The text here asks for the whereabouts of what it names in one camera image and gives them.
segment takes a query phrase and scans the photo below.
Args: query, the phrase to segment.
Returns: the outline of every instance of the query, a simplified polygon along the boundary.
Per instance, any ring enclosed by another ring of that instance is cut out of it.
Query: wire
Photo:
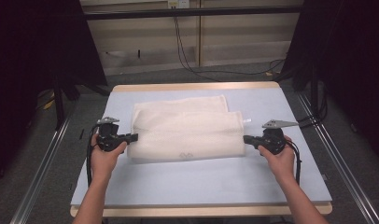
[[[93,146],[91,145],[91,139],[93,137],[94,130],[96,130],[97,127],[99,127],[99,126],[96,124],[91,128],[90,136],[89,136],[89,140],[88,140],[88,146],[87,146],[87,162],[86,162],[86,165],[87,165],[88,186],[91,185],[91,153],[93,151]]]
[[[281,73],[279,76],[277,77],[274,77],[272,79],[272,81],[275,81],[275,82],[280,82],[284,79],[287,79],[287,78],[290,78],[290,77],[293,77],[294,74],[296,72],[298,72],[298,70],[300,70],[301,68],[303,67],[303,64],[302,63],[298,63],[297,65],[294,65],[292,66],[291,68],[289,68],[287,71],[285,71],[284,73]]]
[[[181,65],[182,65],[187,71],[191,72],[192,74],[194,74],[194,75],[197,76],[197,77],[202,77],[202,78],[206,78],[206,79],[209,79],[209,80],[212,80],[212,81],[220,82],[220,80],[213,79],[213,78],[211,78],[211,77],[204,77],[204,76],[201,76],[201,75],[199,75],[197,72],[195,72],[194,70],[192,70],[192,68],[190,67],[190,65],[189,65],[189,63],[188,63],[186,53],[184,52],[183,42],[181,41],[180,28],[179,28],[179,26],[178,26],[178,20],[177,20],[177,17],[174,17],[174,19],[175,19],[175,37],[176,37],[176,41],[177,41],[178,59],[180,60]],[[187,64],[187,67],[183,64],[183,61],[181,60],[180,47],[181,47],[181,51],[182,51],[182,53],[183,53],[183,56],[184,56],[185,62],[186,62],[186,64]]]
[[[298,122],[303,122],[303,121],[306,121],[308,119],[314,119],[314,120],[311,120],[311,123],[300,126],[301,129],[317,125],[318,123],[322,122],[326,118],[326,116],[328,115],[329,107],[328,107],[328,103],[327,103],[326,86],[323,86],[323,98],[321,101],[322,102],[321,102],[320,108],[318,109],[318,113],[316,115],[311,114],[311,115],[309,115],[303,119],[297,120]]]
[[[300,151],[293,143],[292,141],[287,140],[287,144],[289,147],[291,147],[294,150],[295,157],[297,158],[297,169],[296,169],[296,174],[295,174],[295,180],[297,181],[298,185],[300,185],[300,174],[301,174],[301,158],[300,158]]]
[[[187,70],[187,71],[190,71],[191,73],[193,73],[194,75],[198,76],[198,77],[203,77],[203,78],[206,78],[206,79],[209,79],[209,80],[213,80],[213,81],[216,81],[216,82],[221,82],[220,80],[217,80],[217,79],[214,79],[214,78],[211,78],[211,77],[204,77],[204,76],[201,76],[200,74],[201,73],[228,73],[228,74],[237,74],[237,75],[247,75],[247,76],[255,76],[255,75],[260,75],[260,74],[265,74],[267,72],[270,72],[271,70],[273,70],[274,68],[276,68],[279,64],[281,64],[282,62],[284,62],[286,59],[278,59],[278,60],[273,60],[269,63],[269,69],[267,70],[264,70],[264,71],[261,71],[261,72],[257,72],[257,73],[242,73],[242,72],[234,72],[234,71],[220,71],[220,70],[207,70],[207,71],[196,71],[194,70],[193,68],[190,67],[189,63],[188,63],[188,60],[187,60],[187,57],[186,57],[186,54],[184,52],[184,48],[183,48],[183,43],[182,43],[182,40],[181,40],[181,34],[180,34],[180,28],[178,26],[178,20],[177,20],[177,17],[174,17],[174,20],[175,20],[175,35],[176,35],[176,41],[177,41],[177,51],[178,51],[178,58],[180,60],[180,63],[181,65]],[[184,60],[186,62],[186,65],[184,65],[184,63],[182,62],[182,59],[181,59],[181,54],[180,54],[180,48],[181,48],[181,51],[183,53],[183,56],[184,56]],[[277,61],[280,61],[279,63],[277,63],[276,65],[272,66],[272,63],[275,63]]]

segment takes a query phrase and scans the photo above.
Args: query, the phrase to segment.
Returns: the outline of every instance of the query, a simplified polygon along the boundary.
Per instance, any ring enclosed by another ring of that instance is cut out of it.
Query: hand
[[[285,145],[283,150],[277,154],[272,154],[268,149],[263,146],[259,146],[259,151],[262,156],[268,161],[269,168],[274,173],[275,178],[279,181],[282,178],[294,178],[294,151],[288,145]]]
[[[113,172],[119,154],[126,148],[126,142],[122,142],[117,148],[112,151],[106,152],[97,146],[96,138],[99,134],[94,134],[91,139],[91,145],[95,146],[91,154],[91,169],[93,180],[98,178],[110,178]]]

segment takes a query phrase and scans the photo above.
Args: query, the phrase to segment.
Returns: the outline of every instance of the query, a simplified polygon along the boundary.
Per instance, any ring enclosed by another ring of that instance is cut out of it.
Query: cloth
[[[221,96],[139,105],[132,126],[139,138],[128,146],[128,157],[189,161],[243,156],[242,114],[227,110]]]

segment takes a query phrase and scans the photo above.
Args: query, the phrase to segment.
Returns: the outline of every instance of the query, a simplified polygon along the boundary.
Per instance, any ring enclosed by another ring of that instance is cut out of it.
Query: metal frame
[[[37,172],[35,173],[32,183],[30,184],[29,189],[26,191],[26,194],[22,198],[21,203],[14,214],[14,217],[10,221],[11,224],[24,224],[30,216],[30,213],[33,209],[33,206],[35,205],[35,201],[38,197],[38,194],[41,191],[42,183],[44,182],[50,165],[53,162],[56,152],[58,151],[59,145],[62,142],[64,134],[67,130],[70,119],[75,111],[76,103],[77,102],[74,102],[74,104],[71,105],[71,108],[67,113],[67,117],[61,125],[60,129],[55,131],[55,134],[53,135],[52,140],[49,143],[47,152],[40,166],[38,167]]]
[[[87,13],[84,13],[84,17],[88,21],[95,21],[95,20],[160,18],[160,17],[299,13],[303,9],[304,9],[303,6],[176,8],[176,9],[155,9],[155,10],[139,10],[139,11],[87,12]]]
[[[309,102],[308,98],[304,94],[299,94],[298,97],[300,99],[300,102],[306,114],[311,116],[313,112],[311,108],[311,103]],[[367,223],[379,224],[379,216],[376,213],[376,210],[373,207],[370,198],[364,192],[364,190],[362,189],[362,187],[360,186],[360,184],[357,182],[356,178],[350,171],[349,167],[344,161],[344,158],[339,152],[339,149],[336,147],[329,133],[324,128],[324,125],[318,123],[318,124],[315,124],[314,127],[315,127],[315,130],[317,131],[318,136],[320,137],[320,140],[323,142],[324,147],[326,148],[332,161],[334,162],[336,168],[338,169],[338,172],[340,173],[341,178],[343,179],[344,183],[346,184],[347,188],[352,194],[353,199],[358,205],[359,210],[361,211],[361,213],[367,220]]]

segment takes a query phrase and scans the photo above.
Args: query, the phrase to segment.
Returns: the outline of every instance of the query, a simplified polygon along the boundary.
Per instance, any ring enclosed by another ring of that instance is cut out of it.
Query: black backdrop
[[[282,74],[300,91],[315,72],[379,155],[379,0],[304,5]]]
[[[37,95],[80,84],[106,85],[78,0],[0,0],[0,173],[19,149]]]

